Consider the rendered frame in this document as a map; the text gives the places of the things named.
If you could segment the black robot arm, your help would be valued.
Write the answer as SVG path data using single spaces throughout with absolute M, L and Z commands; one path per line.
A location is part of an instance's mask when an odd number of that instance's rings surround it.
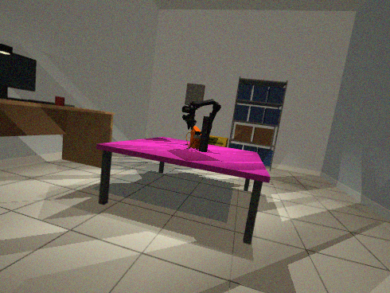
M 215 100 L 213 99 L 210 99 L 210 100 L 204 100 L 204 101 L 197 101 L 197 100 L 194 100 L 191 104 L 189 104 L 189 106 L 184 106 L 182 108 L 182 112 L 185 112 L 185 113 L 190 113 L 190 114 L 195 114 L 195 111 L 201 107 L 201 106 L 205 106 L 205 105 L 210 105 L 212 104 L 213 105 L 213 111 L 212 111 L 212 114 L 213 114 L 213 117 L 212 117 L 212 123 L 213 123 L 213 120 L 216 116 L 216 113 L 221 109 L 221 106 L 218 102 L 216 102 Z M 193 107 L 192 107 L 193 106 Z M 188 119 L 189 118 L 189 114 L 188 115 L 183 115 L 182 118 L 185 120 L 185 119 Z M 212 129 L 212 123 L 211 123 L 211 129 Z M 210 131 L 211 131 L 210 129 Z

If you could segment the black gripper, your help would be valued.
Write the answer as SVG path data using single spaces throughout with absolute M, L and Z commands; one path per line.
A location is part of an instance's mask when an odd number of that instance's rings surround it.
M 191 127 L 191 130 L 193 129 L 195 123 L 197 122 L 195 119 L 195 114 L 190 114 L 189 113 L 189 118 L 188 119 L 185 119 L 185 122 L 187 123 L 187 126 L 188 126 L 188 130 L 190 129 Z

